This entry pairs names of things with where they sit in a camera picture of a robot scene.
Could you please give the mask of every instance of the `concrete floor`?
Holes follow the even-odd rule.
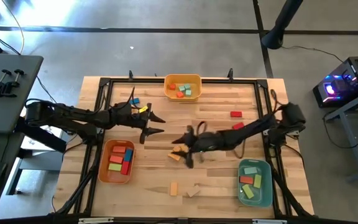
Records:
[[[7,1],[23,26],[146,27],[256,29],[252,0],[16,0]],[[265,29],[270,29],[285,0],[259,0]],[[0,3],[0,26],[15,22]],[[358,30],[358,1],[304,0],[288,29]],[[19,32],[0,38],[19,49]],[[358,56],[358,35],[286,35],[284,46],[315,47],[341,59]],[[86,75],[164,76],[199,73],[224,77],[266,77],[257,34],[133,34],[25,32],[24,54],[45,58],[39,77],[57,101],[75,105]],[[284,78],[290,101],[298,103],[308,122],[300,136],[306,176],[315,214],[358,221],[358,182],[345,178],[357,172],[350,150],[333,146],[323,131],[320,110],[311,89],[339,65],[334,57],[302,49],[269,50],[273,75]],[[34,85],[30,97],[45,98]],[[340,125],[333,139],[348,144]],[[47,214],[57,174],[25,171],[19,188],[25,195],[3,196],[0,218]]]

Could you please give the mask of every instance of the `wooden tabletop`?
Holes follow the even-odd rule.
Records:
[[[77,107],[94,108],[100,77],[84,77]],[[288,102],[282,79],[267,79],[268,87],[277,92],[281,103]],[[203,163],[195,160],[194,169],[188,169],[181,161],[168,157],[175,146],[171,144],[186,129],[200,121],[208,122],[208,131],[229,129],[244,122],[249,124],[258,118],[254,87],[243,84],[203,84],[203,94],[195,102],[169,101],[164,95],[162,83],[115,83],[111,104],[127,101],[132,87],[140,105],[152,103],[154,113],[165,124],[149,122],[153,128],[164,129],[139,144],[140,130],[116,126],[106,131],[104,140],[124,139],[135,144],[136,153],[131,180],[127,184],[105,184],[98,180],[94,195],[92,216],[109,217],[192,217],[192,218],[273,218],[273,207],[255,208],[240,203],[237,198],[237,167],[240,159],[233,152],[215,151],[204,153]],[[243,118],[230,118],[230,111],[242,111]],[[78,144],[77,138],[68,146]],[[296,140],[287,139],[288,145],[299,150]],[[240,153],[242,145],[236,148]],[[78,185],[85,146],[65,154],[60,171],[54,205],[57,209],[67,201]],[[252,136],[246,141],[245,159],[264,160],[262,137]],[[282,147],[282,160],[288,188],[303,208],[313,213],[305,171],[300,157]],[[178,196],[169,195],[171,182],[178,182]],[[194,185],[200,191],[190,198],[187,191]],[[277,186],[282,212],[282,193]],[[88,187],[83,196],[85,207]]]

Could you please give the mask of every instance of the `green bowl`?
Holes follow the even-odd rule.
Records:
[[[262,182],[260,188],[256,188],[253,185],[250,185],[250,189],[254,196],[248,198],[242,186],[245,185],[240,183],[240,176],[249,176],[254,178],[256,174],[245,174],[244,168],[255,167],[257,170],[256,174],[262,176]],[[261,160],[256,159],[243,159],[239,164],[239,172],[237,177],[238,187],[237,187],[237,196],[239,200],[244,205],[254,206],[254,207],[269,207],[273,202],[273,184],[272,184],[272,170],[270,165]]]

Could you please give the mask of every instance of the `black desk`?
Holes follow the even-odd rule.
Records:
[[[21,69],[26,73],[25,77],[19,78],[18,82],[21,84],[20,87],[13,91],[13,93],[17,94],[17,98],[0,98],[0,102],[6,102],[5,106],[0,103],[0,118],[1,121],[4,121],[3,124],[1,124],[0,121],[0,125],[6,126],[6,124],[9,123],[14,127],[14,123],[17,121],[21,109],[24,106],[24,101],[27,99],[32,85],[34,84],[35,78],[37,77],[42,61],[43,58],[41,56],[0,54],[0,78],[2,77],[2,69],[10,70],[12,73],[15,69]],[[13,77],[9,77],[5,78],[4,82],[13,80]],[[4,186],[6,184],[7,178],[9,177],[24,138],[22,133],[0,133],[0,160],[4,152],[5,145],[7,144],[8,136],[10,136],[9,144],[6,147],[6,152],[3,159],[3,162],[8,164]],[[0,198],[2,191],[4,190],[4,186],[1,187]]]

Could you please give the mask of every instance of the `red block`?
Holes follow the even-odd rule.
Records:
[[[112,152],[125,153],[125,146],[114,146]]]
[[[230,117],[242,118],[242,113],[241,113],[241,111],[230,111]]]
[[[243,184],[254,184],[254,179],[252,177],[240,176],[240,182]]]
[[[183,98],[183,97],[184,97],[184,94],[179,91],[179,92],[177,92],[177,97],[178,97],[178,98]]]
[[[175,90],[177,88],[177,86],[174,84],[174,83],[172,83],[171,85],[169,85],[169,89],[170,90]]]
[[[110,162],[115,162],[115,163],[118,163],[118,164],[122,164],[123,159],[124,158],[119,157],[119,156],[110,156]]]
[[[129,165],[130,165],[129,162],[127,161],[124,161],[122,163],[121,174],[128,175]]]
[[[243,127],[244,127],[244,123],[243,123],[243,122],[233,125],[233,129],[235,129],[235,130],[240,129],[240,128],[243,128]]]

